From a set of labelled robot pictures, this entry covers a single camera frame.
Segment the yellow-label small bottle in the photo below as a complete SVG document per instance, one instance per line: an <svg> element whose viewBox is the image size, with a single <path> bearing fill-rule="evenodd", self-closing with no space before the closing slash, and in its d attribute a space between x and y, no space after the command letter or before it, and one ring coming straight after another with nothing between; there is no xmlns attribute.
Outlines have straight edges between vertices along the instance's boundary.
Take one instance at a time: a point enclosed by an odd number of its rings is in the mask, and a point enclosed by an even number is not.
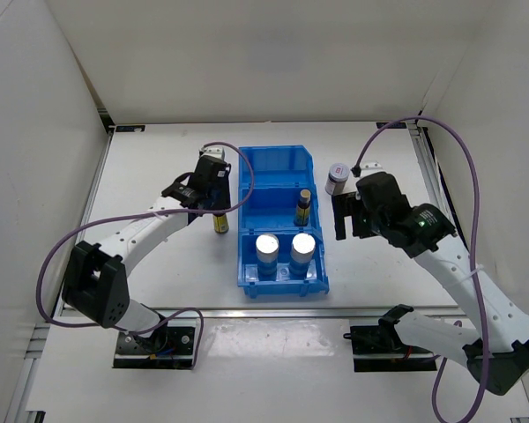
<svg viewBox="0 0 529 423"><path fill-rule="evenodd" d="M294 224L296 226L306 226L309 222L311 191L303 189L300 191L299 199L295 209Z"/></svg>
<svg viewBox="0 0 529 423"><path fill-rule="evenodd" d="M217 234L226 234L229 230L227 214L213 214L213 228Z"/></svg>

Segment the silver-lid shaker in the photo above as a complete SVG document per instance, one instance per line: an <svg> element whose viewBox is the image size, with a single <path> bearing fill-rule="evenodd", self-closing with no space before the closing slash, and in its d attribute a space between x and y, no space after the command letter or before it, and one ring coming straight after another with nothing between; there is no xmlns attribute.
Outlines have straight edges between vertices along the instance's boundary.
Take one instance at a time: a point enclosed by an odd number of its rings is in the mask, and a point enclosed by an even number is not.
<svg viewBox="0 0 529 423"><path fill-rule="evenodd" d="M316 241L310 234L300 233L292 239L289 269L296 277L306 277L315 250Z"/></svg>
<svg viewBox="0 0 529 423"><path fill-rule="evenodd" d="M260 234L256 239L257 275L259 280L276 277L279 258L279 239L275 234Z"/></svg>

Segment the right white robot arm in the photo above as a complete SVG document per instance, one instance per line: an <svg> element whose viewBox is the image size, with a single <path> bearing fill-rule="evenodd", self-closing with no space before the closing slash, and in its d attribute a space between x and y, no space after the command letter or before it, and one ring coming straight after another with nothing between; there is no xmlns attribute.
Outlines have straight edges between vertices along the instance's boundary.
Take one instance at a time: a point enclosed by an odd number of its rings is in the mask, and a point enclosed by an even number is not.
<svg viewBox="0 0 529 423"><path fill-rule="evenodd" d="M361 178L356 188L332 197L337 240L346 237L346 218L355 237L386 239L427 271L473 324L459 328L398 305L378 321L379 344L392 353L405 346L431 351L465 367L487 391L505 395L529 371L529 315L471 263L455 226L434 205L410 205L386 172Z"/></svg>

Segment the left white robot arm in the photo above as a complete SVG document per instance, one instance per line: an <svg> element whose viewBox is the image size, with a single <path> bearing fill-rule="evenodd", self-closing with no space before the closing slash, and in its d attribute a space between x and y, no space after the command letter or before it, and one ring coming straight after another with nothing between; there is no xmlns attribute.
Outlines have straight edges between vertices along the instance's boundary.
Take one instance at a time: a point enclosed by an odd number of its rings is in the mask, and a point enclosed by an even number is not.
<svg viewBox="0 0 529 423"><path fill-rule="evenodd" d="M133 269L168 237L186 228L199 210L231 206L229 173L220 147L206 147L191 173L162 190L145 219L134 219L102 241L81 241L73 248L64 274L63 301L105 329L130 332L147 352L167 348L163 317L130 297Z"/></svg>

